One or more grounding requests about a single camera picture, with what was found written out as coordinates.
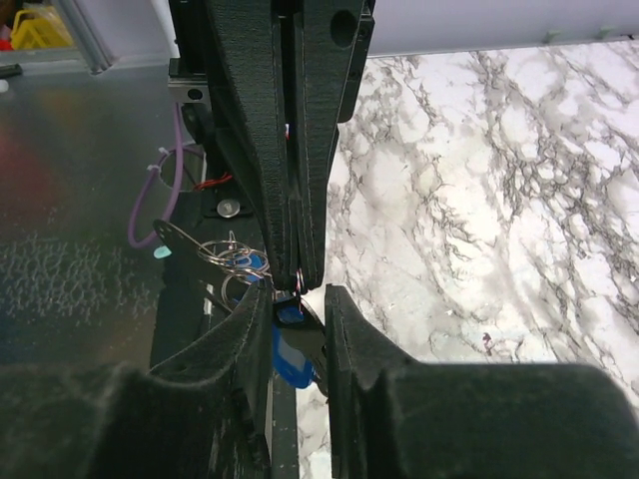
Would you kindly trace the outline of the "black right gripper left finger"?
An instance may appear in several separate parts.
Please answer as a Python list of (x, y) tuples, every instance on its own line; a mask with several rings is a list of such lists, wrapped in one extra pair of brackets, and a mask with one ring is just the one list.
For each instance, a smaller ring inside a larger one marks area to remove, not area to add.
[(253, 283), (213, 329), (152, 368), (168, 394), (161, 438), (175, 478), (271, 475), (273, 290)]

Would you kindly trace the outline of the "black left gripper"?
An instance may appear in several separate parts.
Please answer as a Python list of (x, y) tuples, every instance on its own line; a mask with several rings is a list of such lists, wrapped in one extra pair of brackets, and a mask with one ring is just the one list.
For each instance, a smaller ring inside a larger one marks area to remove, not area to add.
[(188, 130), (260, 215), (274, 286), (318, 287), (339, 125), (353, 115), (372, 1), (172, 1), (169, 85)]

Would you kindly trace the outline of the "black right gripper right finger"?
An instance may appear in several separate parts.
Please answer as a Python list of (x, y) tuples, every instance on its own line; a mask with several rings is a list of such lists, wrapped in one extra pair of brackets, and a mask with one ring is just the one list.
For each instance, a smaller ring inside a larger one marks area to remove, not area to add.
[(364, 318), (345, 287), (326, 287), (324, 312), (332, 476), (390, 478), (397, 445), (384, 376), (414, 358)]

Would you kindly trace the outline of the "blue key tag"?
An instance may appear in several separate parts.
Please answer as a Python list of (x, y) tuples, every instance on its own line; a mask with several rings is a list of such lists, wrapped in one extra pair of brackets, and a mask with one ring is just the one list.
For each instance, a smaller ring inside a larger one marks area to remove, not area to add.
[(235, 267), (236, 275), (248, 283), (270, 275), (268, 258), (261, 251), (250, 252), (248, 255), (240, 256), (236, 261)]
[[(284, 324), (297, 324), (304, 321), (297, 301), (293, 297), (280, 296), (276, 303), (293, 301), (292, 305), (285, 305), (277, 312), (277, 318)], [(314, 380), (314, 367), (311, 362), (296, 348), (290, 346), (284, 339), (278, 326), (272, 327), (273, 367), (279, 376), (291, 387), (296, 389), (308, 388)]]

